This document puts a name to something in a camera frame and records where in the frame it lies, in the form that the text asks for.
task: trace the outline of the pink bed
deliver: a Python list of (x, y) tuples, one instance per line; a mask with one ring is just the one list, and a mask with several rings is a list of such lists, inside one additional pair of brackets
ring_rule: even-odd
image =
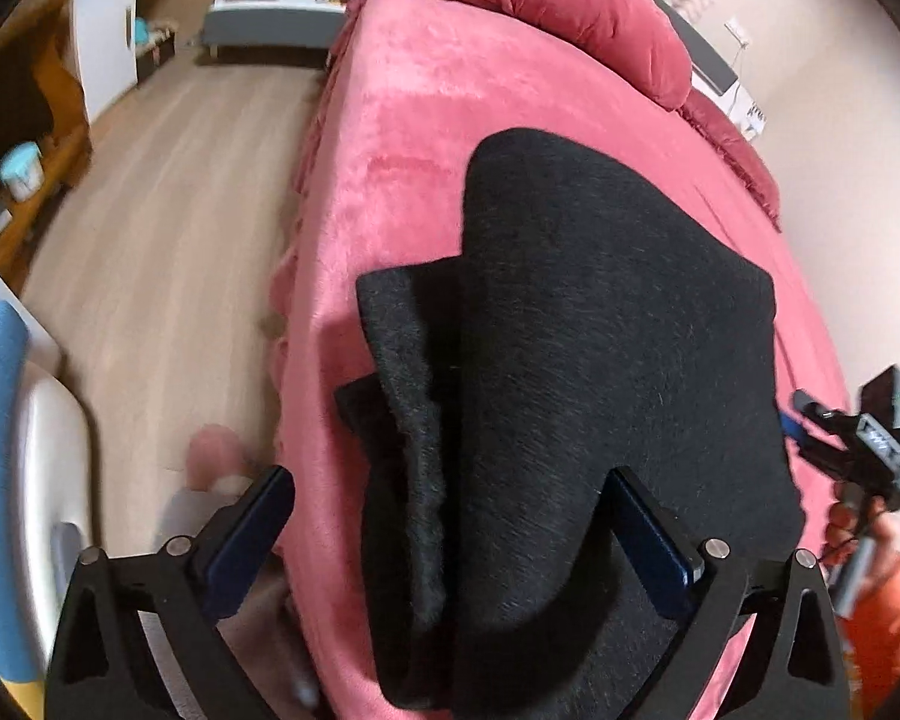
[[(847, 392), (783, 237), (679, 113), (576, 47), (458, 2), (366, 0), (343, 44), (298, 175), (298, 235), (271, 286), (287, 318), (274, 353), (277, 452), (298, 489), (278, 550), (338, 717), (377, 720), (412, 713), (391, 707), (375, 682), (360, 572), (367, 464), (332, 394), (372, 370), (355, 278), (458, 253), (464, 168), (482, 138), (508, 127), (546, 129), (642, 173), (773, 276), (779, 402), (804, 388), (845, 407)], [(807, 512), (802, 545), (816, 551), (829, 483), (796, 457), (792, 467)], [(742, 646), (737, 637), (727, 647), (698, 716), (713, 715)]]

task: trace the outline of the wooden floor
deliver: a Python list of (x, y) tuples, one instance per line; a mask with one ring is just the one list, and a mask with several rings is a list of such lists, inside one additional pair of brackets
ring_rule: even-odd
[(183, 52), (108, 111), (26, 282), (91, 418), (111, 555), (149, 549), (200, 425), (229, 425), (272, 456), (266, 288), (322, 73), (313, 57), (258, 58), (202, 65)]

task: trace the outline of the hand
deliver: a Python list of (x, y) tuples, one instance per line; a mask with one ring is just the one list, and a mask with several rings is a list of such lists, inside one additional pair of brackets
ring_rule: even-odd
[(204, 425), (192, 435), (184, 467), (187, 488), (204, 493), (227, 476), (253, 477), (240, 437), (223, 425)]
[[(834, 496), (837, 503), (830, 507), (829, 524), (826, 526), (826, 550), (829, 554), (823, 558), (823, 564), (833, 567), (847, 562), (856, 551), (857, 541), (853, 532), (857, 527), (857, 512), (840, 503), (842, 484), (834, 485)], [(871, 502), (869, 511), (868, 535), (876, 542), (874, 561), (860, 586), (860, 597), (876, 590), (893, 573), (900, 561), (900, 523), (893, 514), (887, 512), (883, 498), (876, 497)]]

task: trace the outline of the white wall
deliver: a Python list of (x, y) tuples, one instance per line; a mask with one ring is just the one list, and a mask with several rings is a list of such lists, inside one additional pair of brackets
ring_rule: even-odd
[(724, 55), (730, 15), (754, 35), (754, 146), (855, 392), (900, 364), (900, 34), (875, 0), (720, 0), (698, 26)]
[(839, 39), (852, 24), (852, 13), (869, 0), (716, 0), (694, 24), (727, 62), (739, 46), (724, 28), (736, 16), (754, 38), (737, 59), (746, 90), (770, 119), (770, 98), (810, 59)]

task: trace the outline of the black felt cover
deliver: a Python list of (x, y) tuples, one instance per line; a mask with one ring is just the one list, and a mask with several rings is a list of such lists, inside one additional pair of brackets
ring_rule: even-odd
[(371, 464), (362, 567), (394, 704), (626, 707), (674, 626), (607, 527), (615, 466), (699, 538), (796, 546), (770, 277), (610, 157), (487, 138), (461, 257), (367, 274), (357, 295), (378, 373), (338, 405)]

